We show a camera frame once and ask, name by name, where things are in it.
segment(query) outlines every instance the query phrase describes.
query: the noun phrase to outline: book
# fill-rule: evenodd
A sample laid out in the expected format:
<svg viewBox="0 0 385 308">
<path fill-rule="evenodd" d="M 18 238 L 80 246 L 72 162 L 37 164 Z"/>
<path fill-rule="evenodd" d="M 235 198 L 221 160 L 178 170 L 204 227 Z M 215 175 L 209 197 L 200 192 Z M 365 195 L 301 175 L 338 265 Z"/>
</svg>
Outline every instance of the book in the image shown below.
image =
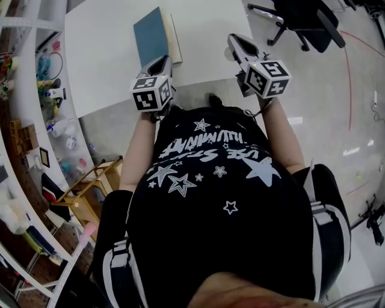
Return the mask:
<svg viewBox="0 0 385 308">
<path fill-rule="evenodd" d="M 134 25 L 134 33 L 142 67 L 164 55 L 173 63 L 182 62 L 172 16 L 162 15 L 159 7 Z"/>
</svg>

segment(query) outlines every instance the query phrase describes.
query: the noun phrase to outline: white table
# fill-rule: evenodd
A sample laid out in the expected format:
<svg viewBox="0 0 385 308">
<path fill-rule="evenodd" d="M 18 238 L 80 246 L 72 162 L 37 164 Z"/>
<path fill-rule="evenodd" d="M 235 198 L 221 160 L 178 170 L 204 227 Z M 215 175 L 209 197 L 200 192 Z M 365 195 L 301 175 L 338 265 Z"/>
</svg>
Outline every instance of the white table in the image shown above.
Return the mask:
<svg viewBox="0 0 385 308">
<path fill-rule="evenodd" d="M 67 68 L 78 117 L 130 98 L 130 80 L 141 70 L 133 25 L 157 6 L 172 14 L 182 53 L 174 86 L 239 72 L 224 51 L 230 33 L 251 37 L 241 0 L 87 0 L 66 15 Z"/>
</svg>

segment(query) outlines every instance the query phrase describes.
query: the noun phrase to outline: chair leg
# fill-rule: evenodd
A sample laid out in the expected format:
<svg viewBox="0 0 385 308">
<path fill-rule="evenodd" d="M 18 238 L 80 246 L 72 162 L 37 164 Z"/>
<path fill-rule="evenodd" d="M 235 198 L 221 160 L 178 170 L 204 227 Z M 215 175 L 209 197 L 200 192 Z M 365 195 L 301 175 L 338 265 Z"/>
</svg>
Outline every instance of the chair leg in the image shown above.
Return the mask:
<svg viewBox="0 0 385 308">
<path fill-rule="evenodd" d="M 256 9 L 256 10 L 260 10 L 260 11 L 263 11 L 263 12 L 266 12 L 266 13 L 269 13 L 269 14 L 272 14 L 272 15 L 277 16 L 277 17 L 281 17 L 281 16 L 279 16 L 278 12 L 275 11 L 275 10 L 273 10 L 272 8 L 260 7 L 259 5 L 255 5 L 255 4 L 251 4 L 251 3 L 249 3 L 249 4 L 247 5 L 247 8 L 248 8 L 249 10 L 254 10 L 254 9 Z"/>
<path fill-rule="evenodd" d="M 300 38 L 300 40 L 301 40 L 301 42 L 302 42 L 302 50 L 303 51 L 310 51 L 310 48 L 309 48 L 309 45 L 307 44 L 307 42 L 306 42 L 306 39 L 305 39 L 305 37 L 302 35 L 302 33 L 299 33 L 299 32 L 296 32 L 297 33 L 297 35 L 298 35 L 298 37 Z"/>
<path fill-rule="evenodd" d="M 274 46 L 287 28 L 288 28 L 288 24 L 286 22 L 283 23 L 283 25 L 280 26 L 280 29 L 279 29 L 276 37 L 274 38 L 274 40 L 267 40 L 267 45 L 268 46 Z"/>
</svg>

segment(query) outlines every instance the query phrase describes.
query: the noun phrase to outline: blue book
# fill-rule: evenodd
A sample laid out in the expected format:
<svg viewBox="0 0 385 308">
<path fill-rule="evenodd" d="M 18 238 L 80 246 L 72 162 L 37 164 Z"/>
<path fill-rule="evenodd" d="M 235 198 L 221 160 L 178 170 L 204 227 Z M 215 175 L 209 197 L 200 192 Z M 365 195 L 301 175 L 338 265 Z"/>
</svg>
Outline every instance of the blue book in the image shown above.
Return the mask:
<svg viewBox="0 0 385 308">
<path fill-rule="evenodd" d="M 134 25 L 140 64 L 168 55 L 168 43 L 161 9 L 157 7 Z"/>
</svg>

